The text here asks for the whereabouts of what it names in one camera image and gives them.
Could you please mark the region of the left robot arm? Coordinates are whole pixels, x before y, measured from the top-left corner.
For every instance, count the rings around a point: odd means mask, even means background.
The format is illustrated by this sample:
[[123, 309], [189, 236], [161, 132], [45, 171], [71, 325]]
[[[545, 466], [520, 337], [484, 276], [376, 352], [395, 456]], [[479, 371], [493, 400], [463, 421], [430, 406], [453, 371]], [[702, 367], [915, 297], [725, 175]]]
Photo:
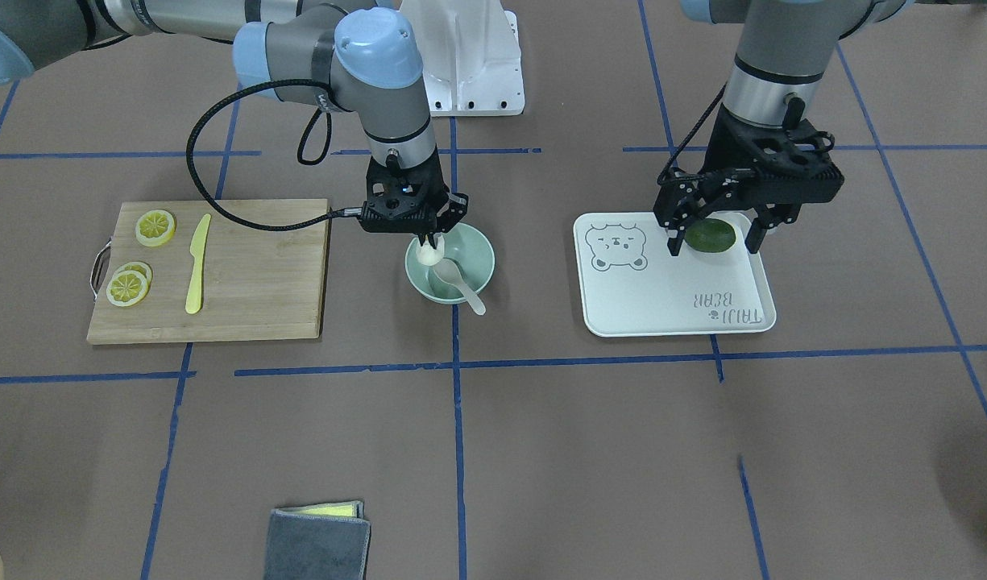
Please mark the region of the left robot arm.
[[718, 212], [751, 210], [748, 253], [767, 231], [798, 220], [807, 203], [831, 202], [844, 184], [832, 161], [835, 140], [807, 120], [839, 42], [909, 7], [906, 1], [685, 1], [687, 18], [739, 23], [732, 72], [707, 113], [715, 115], [702, 169], [670, 160], [653, 205], [681, 252], [696, 225]]

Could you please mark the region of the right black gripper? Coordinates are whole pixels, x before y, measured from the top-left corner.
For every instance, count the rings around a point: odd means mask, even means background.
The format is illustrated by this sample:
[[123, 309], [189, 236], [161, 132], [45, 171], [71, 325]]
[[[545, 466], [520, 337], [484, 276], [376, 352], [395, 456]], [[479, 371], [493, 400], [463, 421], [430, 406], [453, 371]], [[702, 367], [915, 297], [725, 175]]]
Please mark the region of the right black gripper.
[[452, 192], [444, 181], [439, 154], [415, 168], [395, 160], [386, 168], [374, 158], [367, 168], [367, 200], [358, 217], [371, 234], [415, 234], [420, 249], [444, 247], [444, 237], [465, 217], [468, 197]]

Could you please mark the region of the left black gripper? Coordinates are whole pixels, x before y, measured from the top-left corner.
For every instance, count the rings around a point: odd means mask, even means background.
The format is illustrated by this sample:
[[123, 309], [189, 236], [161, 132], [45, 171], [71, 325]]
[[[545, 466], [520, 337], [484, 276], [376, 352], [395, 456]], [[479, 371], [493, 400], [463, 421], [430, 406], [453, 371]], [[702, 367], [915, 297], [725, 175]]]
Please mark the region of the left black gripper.
[[721, 110], [698, 172], [669, 168], [659, 177], [653, 213], [667, 228], [671, 256], [680, 255], [687, 227], [711, 213], [753, 209], [747, 251], [767, 232], [798, 216], [800, 205], [829, 203], [844, 184], [831, 158], [831, 132], [802, 120], [792, 130], [757, 127]]

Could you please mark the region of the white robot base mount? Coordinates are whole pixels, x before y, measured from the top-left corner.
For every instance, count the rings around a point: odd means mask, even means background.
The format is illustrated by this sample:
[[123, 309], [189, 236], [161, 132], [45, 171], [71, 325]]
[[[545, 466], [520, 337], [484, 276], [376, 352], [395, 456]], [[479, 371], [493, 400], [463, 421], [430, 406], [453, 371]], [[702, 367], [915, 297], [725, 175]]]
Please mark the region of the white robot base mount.
[[518, 21], [500, 1], [402, 1], [421, 53], [430, 113], [511, 117], [526, 106]]

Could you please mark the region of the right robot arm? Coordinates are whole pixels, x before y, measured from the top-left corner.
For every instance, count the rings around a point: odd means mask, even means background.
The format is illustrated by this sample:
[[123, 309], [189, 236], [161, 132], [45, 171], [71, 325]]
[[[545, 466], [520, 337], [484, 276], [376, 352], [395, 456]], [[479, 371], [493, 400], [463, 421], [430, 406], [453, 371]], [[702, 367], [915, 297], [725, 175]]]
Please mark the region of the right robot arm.
[[467, 213], [446, 186], [413, 27], [389, 1], [0, 1], [0, 85], [66, 56], [129, 37], [190, 35], [230, 44], [242, 88], [199, 118], [186, 162], [210, 205], [193, 153], [207, 122], [243, 97], [354, 113], [369, 143], [367, 199], [353, 217], [372, 234], [433, 245]]

